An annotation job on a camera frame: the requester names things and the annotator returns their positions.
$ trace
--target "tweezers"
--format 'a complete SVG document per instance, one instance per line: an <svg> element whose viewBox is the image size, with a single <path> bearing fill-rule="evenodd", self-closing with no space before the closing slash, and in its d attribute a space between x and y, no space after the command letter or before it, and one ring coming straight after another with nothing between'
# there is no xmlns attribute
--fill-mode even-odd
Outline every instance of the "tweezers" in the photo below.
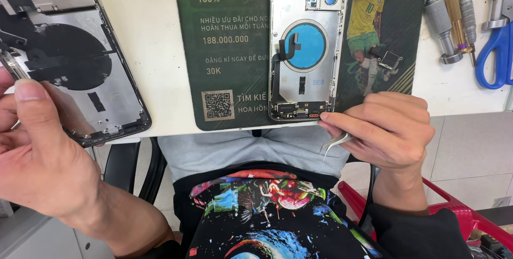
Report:
<svg viewBox="0 0 513 259"><path fill-rule="evenodd" d="M342 131L342 134L340 136L338 136L337 138L333 138L333 139L329 140L328 142L324 143L321 146L321 151L319 151L319 157L322 155L323 149L327 147L326 152L324 153L324 158L322 159L324 161L324 159L326 159L326 155L328 154L328 151L331 149L331 147L336 146L338 144L345 143L345 142L350 141L350 140L352 140L354 138L355 137L353 135L351 135L351 134L349 134L347 132Z"/></svg>

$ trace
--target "screwdriver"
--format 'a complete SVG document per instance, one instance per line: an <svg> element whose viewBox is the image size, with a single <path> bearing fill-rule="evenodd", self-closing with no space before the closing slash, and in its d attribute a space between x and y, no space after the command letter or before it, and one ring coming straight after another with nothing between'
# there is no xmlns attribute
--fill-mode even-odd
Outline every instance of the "screwdriver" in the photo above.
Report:
<svg viewBox="0 0 513 259"><path fill-rule="evenodd" d="M449 18L452 22L452 30L454 37L456 38L456 46L458 50L461 50L463 54L471 52L471 48L467 46L465 42L465 36L463 35L463 26L461 25L461 11L458 0L445 0L447 10L449 12Z"/></svg>
<svg viewBox="0 0 513 259"><path fill-rule="evenodd" d="M476 42L476 16L474 14L474 5L472 0L460 0L460 11L461 11L461 25L463 26L463 34L467 44L472 48L472 63L474 66L476 63L476 48L474 43Z"/></svg>
<svg viewBox="0 0 513 259"><path fill-rule="evenodd" d="M460 50L454 50L452 45L450 39L452 24L444 0L426 0L424 14L444 49L444 54L440 56L442 63L448 65L460 61L463 55Z"/></svg>

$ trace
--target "black shirt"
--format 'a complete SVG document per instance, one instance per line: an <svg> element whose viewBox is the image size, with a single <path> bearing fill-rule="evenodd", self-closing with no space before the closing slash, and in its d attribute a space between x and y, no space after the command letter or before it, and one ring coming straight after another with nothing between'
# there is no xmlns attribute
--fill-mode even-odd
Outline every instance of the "black shirt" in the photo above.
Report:
<svg viewBox="0 0 513 259"><path fill-rule="evenodd" d="M447 209L413 216L372 204L374 242L345 216L329 191L336 183L269 162L182 178L174 184L182 244L169 241L140 258L471 258Z"/></svg>

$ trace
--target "soccer player image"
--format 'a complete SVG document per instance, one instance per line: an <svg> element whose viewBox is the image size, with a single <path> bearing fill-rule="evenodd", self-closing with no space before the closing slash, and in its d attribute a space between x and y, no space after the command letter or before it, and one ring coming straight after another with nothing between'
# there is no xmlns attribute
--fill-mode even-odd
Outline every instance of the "soccer player image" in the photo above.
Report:
<svg viewBox="0 0 513 259"><path fill-rule="evenodd" d="M349 26L347 28L347 43L352 57L358 64L368 70L368 81L364 95L372 93L372 85L378 74L378 58L370 54L365 57L370 47L380 43L381 13L385 0L352 0ZM394 72L384 72L387 81Z"/></svg>

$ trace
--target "gray pants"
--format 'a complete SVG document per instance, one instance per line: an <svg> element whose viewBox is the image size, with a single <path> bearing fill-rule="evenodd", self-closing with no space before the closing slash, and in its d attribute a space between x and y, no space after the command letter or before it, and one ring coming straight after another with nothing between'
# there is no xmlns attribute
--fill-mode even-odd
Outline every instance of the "gray pants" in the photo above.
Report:
<svg viewBox="0 0 513 259"><path fill-rule="evenodd" d="M251 131L231 131L159 137L173 182L232 164L253 161L283 163L303 170L340 177L349 152L340 146L330 149L326 160L318 156L328 132L318 125L262 130L261 137Z"/></svg>

